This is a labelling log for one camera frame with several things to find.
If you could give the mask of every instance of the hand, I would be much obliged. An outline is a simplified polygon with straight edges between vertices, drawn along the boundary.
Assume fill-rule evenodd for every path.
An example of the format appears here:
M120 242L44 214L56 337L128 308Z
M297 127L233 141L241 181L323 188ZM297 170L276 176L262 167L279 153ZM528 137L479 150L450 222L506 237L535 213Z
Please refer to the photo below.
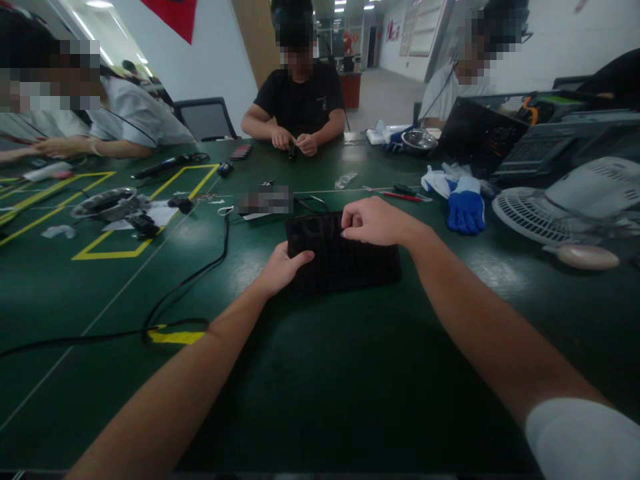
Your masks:
M289 150L289 142L295 142L295 138L289 130L274 126L271 132L271 143L280 150Z
M380 197L358 200L342 212L342 236L374 245L403 245L428 227Z
M47 139L36 143L34 147L41 155L48 157L69 158L85 151L84 139Z
M300 135L298 140L295 141L295 144L300 151L308 157L312 157L318 153L318 143L316 142L315 137L308 133Z
M252 287L258 288L272 297L290 284L298 268L313 260L315 256L312 251L307 250L290 259L287 254L288 246L288 242L282 242L276 246L265 269L254 280Z

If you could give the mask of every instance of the door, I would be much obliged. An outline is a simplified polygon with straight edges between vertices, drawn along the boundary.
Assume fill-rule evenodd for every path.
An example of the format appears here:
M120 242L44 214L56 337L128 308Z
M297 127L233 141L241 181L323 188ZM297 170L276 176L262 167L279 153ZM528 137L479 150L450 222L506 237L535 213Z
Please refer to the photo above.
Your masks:
M371 27L369 29L369 52L367 53L367 68L373 67L373 59L375 58L375 39L376 39L377 27Z

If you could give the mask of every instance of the black plastic grid tray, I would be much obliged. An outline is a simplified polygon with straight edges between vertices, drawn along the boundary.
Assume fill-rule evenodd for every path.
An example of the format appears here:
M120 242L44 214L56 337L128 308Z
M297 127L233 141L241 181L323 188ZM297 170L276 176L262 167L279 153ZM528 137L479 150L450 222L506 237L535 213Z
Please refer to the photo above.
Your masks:
M385 285L400 280L398 246L378 247L340 236L342 212L285 220L289 256L312 250L315 258L298 270L293 284L302 294Z

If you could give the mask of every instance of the forearm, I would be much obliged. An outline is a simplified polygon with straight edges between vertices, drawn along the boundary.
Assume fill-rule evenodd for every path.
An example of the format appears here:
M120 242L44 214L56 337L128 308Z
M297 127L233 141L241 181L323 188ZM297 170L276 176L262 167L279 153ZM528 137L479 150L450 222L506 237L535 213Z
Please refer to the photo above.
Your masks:
M313 134L315 142L318 145L324 145L326 142L333 140L338 135L342 135L345 132L345 119L342 118L331 119L325 123L325 126Z
M406 244L453 342L520 425L542 401L579 397L609 405L520 314L426 226Z
M128 140L104 141L100 139L84 139L82 144L83 153L96 153L103 157L110 158L148 158L153 154L153 150L144 145L130 142Z
M274 128L276 128L276 125L264 122L249 114L246 114L242 118L240 126L242 127L243 132L257 140L271 139L271 134L273 133Z
M67 478L166 477L211 410L268 297L254 286L242 293L134 394Z

